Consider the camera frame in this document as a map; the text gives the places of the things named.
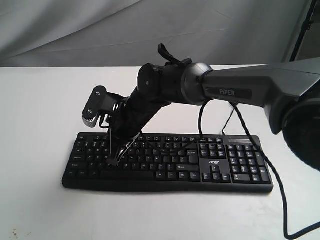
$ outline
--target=robotic arm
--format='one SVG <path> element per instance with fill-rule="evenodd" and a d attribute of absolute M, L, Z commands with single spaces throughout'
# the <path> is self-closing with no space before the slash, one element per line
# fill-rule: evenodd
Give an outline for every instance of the robotic arm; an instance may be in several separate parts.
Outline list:
<path fill-rule="evenodd" d="M 320 58 L 215 71 L 189 58 L 177 60 L 163 44 L 158 52 L 168 62 L 142 66 L 129 97 L 97 86 L 83 110 L 89 127 L 108 115 L 111 164 L 118 164 L 162 107 L 218 99 L 264 108 L 272 133 L 282 131 L 292 152 L 320 171 Z"/>

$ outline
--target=black keyboard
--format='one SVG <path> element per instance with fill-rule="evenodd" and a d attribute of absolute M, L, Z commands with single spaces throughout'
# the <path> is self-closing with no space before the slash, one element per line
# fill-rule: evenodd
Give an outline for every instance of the black keyboard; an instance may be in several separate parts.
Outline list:
<path fill-rule="evenodd" d="M 62 184 L 69 189 L 109 192 L 219 191 L 269 193 L 268 167 L 246 136 L 150 134 L 138 137 L 118 166 L 107 164 L 106 133 L 79 133 Z M 257 144 L 259 138 L 253 136 Z"/>

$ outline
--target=white table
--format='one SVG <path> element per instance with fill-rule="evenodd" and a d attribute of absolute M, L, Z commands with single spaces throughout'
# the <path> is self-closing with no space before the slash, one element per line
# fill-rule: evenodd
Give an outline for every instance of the white table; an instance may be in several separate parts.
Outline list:
<path fill-rule="evenodd" d="M 230 68 L 217 66 L 214 69 Z M 139 67 L 0 68 L 0 239 L 278 240 L 283 209 L 278 184 L 270 194 L 120 194 L 70 190 L 61 179 L 74 140 L 87 128 L 82 110 L 97 85 L 128 96 Z M 199 107 L 172 104 L 146 133 L 198 132 Z M 320 172 L 297 159 L 264 111 L 240 105 L 253 135 L 282 177 L 289 232 L 320 219 Z M 203 132 L 220 134 L 231 107 L 212 101 Z M 244 135 L 236 114 L 226 133 Z M 320 239 L 320 230 L 302 239 Z"/>

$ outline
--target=piper logo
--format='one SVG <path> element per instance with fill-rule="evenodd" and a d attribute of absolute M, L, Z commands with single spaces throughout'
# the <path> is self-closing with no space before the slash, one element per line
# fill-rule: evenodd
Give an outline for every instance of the piper logo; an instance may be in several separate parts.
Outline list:
<path fill-rule="evenodd" d="M 220 94 L 221 95 L 229 95 L 229 96 L 234 96 L 235 97 L 235 91 L 232 91 L 232 90 L 220 89 Z"/>

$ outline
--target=space bar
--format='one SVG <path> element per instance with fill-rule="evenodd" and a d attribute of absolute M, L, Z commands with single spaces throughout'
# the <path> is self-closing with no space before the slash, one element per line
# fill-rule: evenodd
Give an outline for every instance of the space bar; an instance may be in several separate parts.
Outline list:
<path fill-rule="evenodd" d="M 153 180 L 152 171 L 101 171 L 102 179 L 122 179 L 122 180 Z"/>

